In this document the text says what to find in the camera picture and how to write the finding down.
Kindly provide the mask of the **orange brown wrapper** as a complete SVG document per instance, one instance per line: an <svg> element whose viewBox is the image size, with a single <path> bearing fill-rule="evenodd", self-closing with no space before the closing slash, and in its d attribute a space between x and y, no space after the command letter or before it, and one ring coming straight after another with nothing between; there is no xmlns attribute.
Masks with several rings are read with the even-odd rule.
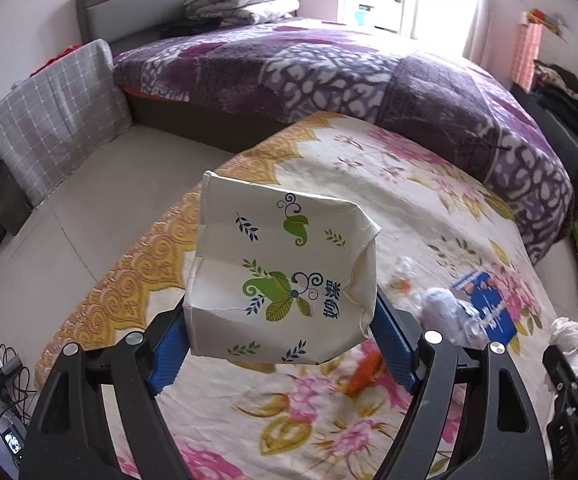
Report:
<svg viewBox="0 0 578 480"><path fill-rule="evenodd" d="M377 380L385 374L387 365L379 350L371 350L359 362L355 372L347 382L345 394L350 398L356 398L366 388L374 386Z"/></svg>

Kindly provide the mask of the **crushed clear plastic bottle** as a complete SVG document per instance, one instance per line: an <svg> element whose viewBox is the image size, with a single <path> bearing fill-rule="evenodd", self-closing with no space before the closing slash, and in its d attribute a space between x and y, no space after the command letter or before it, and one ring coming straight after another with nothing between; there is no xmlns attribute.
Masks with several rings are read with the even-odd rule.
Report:
<svg viewBox="0 0 578 480"><path fill-rule="evenodd" d="M388 282L388 296L393 306L419 318L423 311L421 297L424 291L417 264L411 258L397 258Z"/></svg>

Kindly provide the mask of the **blue grey paper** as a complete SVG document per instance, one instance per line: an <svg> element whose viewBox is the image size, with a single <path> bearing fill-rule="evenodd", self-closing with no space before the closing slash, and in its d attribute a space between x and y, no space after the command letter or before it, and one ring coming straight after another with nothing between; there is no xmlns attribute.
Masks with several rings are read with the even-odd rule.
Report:
<svg viewBox="0 0 578 480"><path fill-rule="evenodd" d="M420 324L457 347L483 350L490 341L476 308L446 288L431 287L423 293Z"/></svg>

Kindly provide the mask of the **white paper tissue box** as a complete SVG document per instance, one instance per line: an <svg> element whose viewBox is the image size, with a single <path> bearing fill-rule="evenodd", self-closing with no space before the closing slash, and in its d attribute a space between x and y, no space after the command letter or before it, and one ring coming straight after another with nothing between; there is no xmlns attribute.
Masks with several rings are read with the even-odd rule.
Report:
<svg viewBox="0 0 578 480"><path fill-rule="evenodd" d="M369 336L378 224L347 200L204 174L184 296L195 356L321 364Z"/></svg>

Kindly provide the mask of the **blue card package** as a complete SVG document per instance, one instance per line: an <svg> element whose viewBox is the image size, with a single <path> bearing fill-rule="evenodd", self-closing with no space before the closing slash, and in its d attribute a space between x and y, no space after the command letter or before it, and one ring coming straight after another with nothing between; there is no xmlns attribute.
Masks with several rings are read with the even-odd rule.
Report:
<svg viewBox="0 0 578 480"><path fill-rule="evenodd" d="M454 283L451 290L458 299L468 301L476 309L490 341L507 346L517 335L502 292L488 272L472 271Z"/></svg>

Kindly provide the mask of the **floral cream sheet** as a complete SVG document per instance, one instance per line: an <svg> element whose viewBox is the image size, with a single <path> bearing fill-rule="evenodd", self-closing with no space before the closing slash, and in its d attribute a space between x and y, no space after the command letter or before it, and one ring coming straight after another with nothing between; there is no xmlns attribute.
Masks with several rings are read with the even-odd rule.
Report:
<svg viewBox="0 0 578 480"><path fill-rule="evenodd" d="M555 311L518 206L444 156L318 112L244 151L138 240L54 335L125 344L173 309L155 396L195 479L370 479L390 448L447 474L476 430L502 474L547 475Z"/></svg>

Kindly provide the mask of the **crumpled white tissue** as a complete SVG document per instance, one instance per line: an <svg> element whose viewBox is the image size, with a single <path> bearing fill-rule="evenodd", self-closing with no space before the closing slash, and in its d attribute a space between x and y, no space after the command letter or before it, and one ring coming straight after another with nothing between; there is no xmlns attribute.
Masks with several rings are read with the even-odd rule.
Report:
<svg viewBox="0 0 578 480"><path fill-rule="evenodd" d="M570 318L555 318L551 325L550 344L562 352L574 376L578 377L578 322Z"/></svg>

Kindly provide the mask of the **grey checked cloth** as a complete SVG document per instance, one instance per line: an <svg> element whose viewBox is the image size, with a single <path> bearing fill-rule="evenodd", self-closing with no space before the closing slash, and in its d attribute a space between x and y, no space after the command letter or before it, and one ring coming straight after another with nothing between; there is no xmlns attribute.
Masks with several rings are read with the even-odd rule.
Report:
<svg viewBox="0 0 578 480"><path fill-rule="evenodd" d="M91 154L130 128L111 48L97 39L0 101L0 159L36 207Z"/></svg>

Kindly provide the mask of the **black low bench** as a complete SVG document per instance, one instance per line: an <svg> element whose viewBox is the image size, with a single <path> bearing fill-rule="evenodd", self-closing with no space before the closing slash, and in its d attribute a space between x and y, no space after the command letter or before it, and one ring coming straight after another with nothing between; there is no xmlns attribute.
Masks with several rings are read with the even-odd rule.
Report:
<svg viewBox="0 0 578 480"><path fill-rule="evenodd" d="M518 84L512 84L510 93L538 124L545 139L562 161L574 187L574 203L578 205L578 136Z"/></svg>

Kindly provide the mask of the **purple patterned bed blanket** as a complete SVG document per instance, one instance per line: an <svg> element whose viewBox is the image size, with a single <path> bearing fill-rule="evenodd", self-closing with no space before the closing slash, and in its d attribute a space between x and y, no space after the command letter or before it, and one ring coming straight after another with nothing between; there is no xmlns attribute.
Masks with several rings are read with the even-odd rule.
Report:
<svg viewBox="0 0 578 480"><path fill-rule="evenodd" d="M532 261L571 229L570 177L515 97L466 58L388 32L308 18L222 27L118 53L114 77L143 98L285 125L335 112L405 136L502 198Z"/></svg>

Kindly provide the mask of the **pile of dark clothes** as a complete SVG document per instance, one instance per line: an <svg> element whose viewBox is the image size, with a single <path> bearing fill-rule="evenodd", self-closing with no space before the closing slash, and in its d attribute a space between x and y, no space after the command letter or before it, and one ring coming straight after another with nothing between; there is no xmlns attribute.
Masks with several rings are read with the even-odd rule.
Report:
<svg viewBox="0 0 578 480"><path fill-rule="evenodd" d="M578 77L574 73L535 60L530 93L544 110L553 113L578 136Z"/></svg>

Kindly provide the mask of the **teal basket at window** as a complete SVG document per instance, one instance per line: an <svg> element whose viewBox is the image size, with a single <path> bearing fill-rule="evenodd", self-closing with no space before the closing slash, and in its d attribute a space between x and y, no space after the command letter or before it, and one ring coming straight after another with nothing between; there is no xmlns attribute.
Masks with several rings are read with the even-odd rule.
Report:
<svg viewBox="0 0 578 480"><path fill-rule="evenodd" d="M369 6L368 4L359 4L355 10L355 23L359 27L371 27L373 26L374 18L374 6Z"/></svg>

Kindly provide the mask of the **pink white drawer cabinet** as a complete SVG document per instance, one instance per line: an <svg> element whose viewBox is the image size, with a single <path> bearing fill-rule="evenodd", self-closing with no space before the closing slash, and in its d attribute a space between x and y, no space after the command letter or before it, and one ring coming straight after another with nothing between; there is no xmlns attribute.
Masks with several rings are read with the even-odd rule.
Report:
<svg viewBox="0 0 578 480"><path fill-rule="evenodd" d="M536 61L555 64L578 77L578 38L564 25L554 27L524 12L518 26L510 80L529 92L536 74Z"/></svg>

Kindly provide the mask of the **dark bed headboard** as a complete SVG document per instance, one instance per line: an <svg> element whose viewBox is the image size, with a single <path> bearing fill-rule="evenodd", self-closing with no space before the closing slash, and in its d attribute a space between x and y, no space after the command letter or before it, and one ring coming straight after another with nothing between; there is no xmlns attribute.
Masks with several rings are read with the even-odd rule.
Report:
<svg viewBox="0 0 578 480"><path fill-rule="evenodd" d="M74 0L80 42L106 41L114 54L149 44L183 17L186 0Z"/></svg>

